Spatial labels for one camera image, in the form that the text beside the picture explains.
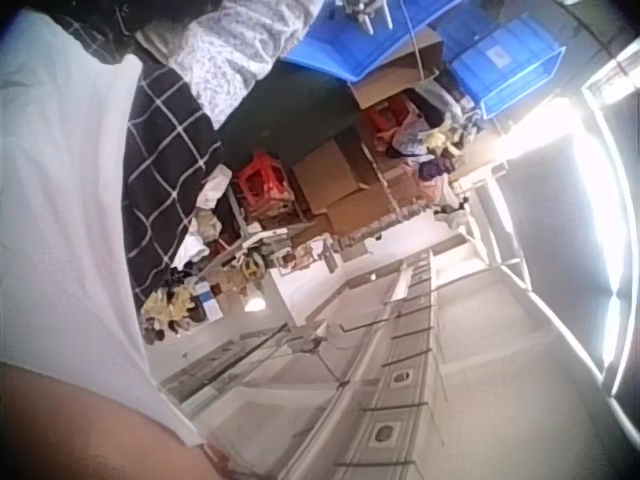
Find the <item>white t-shirt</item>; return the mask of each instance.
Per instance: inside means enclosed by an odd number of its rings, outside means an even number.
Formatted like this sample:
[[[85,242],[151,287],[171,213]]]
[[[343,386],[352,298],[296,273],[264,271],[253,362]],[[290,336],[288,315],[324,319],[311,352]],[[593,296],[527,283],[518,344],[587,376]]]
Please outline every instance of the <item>white t-shirt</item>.
[[[124,253],[123,157],[139,60],[103,65],[50,18],[23,11],[0,64],[2,362],[200,443],[151,377]]]

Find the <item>blue crate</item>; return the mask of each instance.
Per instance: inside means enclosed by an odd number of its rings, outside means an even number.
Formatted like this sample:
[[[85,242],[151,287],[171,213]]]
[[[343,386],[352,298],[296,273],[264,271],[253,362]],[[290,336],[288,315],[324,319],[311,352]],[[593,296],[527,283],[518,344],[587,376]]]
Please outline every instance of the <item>blue crate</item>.
[[[523,15],[481,40],[451,68],[484,118],[491,118],[553,78],[565,50]]]
[[[453,62],[480,40],[493,33],[500,24],[478,5],[464,3],[449,12],[436,31],[444,40],[443,57]]]
[[[462,0],[404,0],[414,31],[438,18]],[[388,0],[393,29],[389,29],[382,13],[372,22],[374,34],[369,35],[343,9],[334,10],[328,0],[305,38],[294,47],[287,60],[319,70],[350,82],[355,82],[379,65],[398,46],[410,38],[400,0]],[[330,18],[331,11],[335,18]]]

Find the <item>gray patterned sleeve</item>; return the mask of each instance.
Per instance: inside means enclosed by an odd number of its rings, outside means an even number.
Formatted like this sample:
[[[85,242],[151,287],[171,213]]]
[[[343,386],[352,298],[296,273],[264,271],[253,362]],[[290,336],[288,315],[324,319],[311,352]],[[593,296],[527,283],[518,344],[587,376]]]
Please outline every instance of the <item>gray patterned sleeve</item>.
[[[191,86],[214,126],[229,114],[303,36],[323,0],[225,0],[192,22],[168,64]]]

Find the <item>cable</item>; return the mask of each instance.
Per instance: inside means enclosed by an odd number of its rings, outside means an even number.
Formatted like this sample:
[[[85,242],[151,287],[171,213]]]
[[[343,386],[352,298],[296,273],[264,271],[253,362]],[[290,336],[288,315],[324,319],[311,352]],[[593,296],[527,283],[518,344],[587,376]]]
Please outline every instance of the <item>cable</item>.
[[[413,42],[413,50],[416,54],[416,61],[418,62],[418,71],[420,72],[420,81],[423,82],[424,78],[424,68],[422,66],[422,58],[420,58],[420,49],[418,48],[418,41],[416,40],[416,33],[413,31],[413,26],[411,26],[411,20],[409,19],[409,13],[407,12],[407,7],[404,5],[404,0],[398,0],[400,2],[400,8],[402,8],[402,13],[404,14],[404,20],[407,24],[407,28],[409,29],[409,34],[411,35],[411,41]]]

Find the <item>black and white plaid cloth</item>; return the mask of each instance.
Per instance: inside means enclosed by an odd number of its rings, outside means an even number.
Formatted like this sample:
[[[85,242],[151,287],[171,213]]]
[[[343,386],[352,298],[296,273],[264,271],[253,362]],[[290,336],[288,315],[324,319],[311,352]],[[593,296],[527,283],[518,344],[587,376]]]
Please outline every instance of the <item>black and white plaid cloth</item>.
[[[68,17],[55,20],[103,63],[121,55],[111,34]],[[144,64],[125,146],[124,248],[138,310],[168,274],[187,233],[196,199],[222,147],[189,85],[172,68]]]

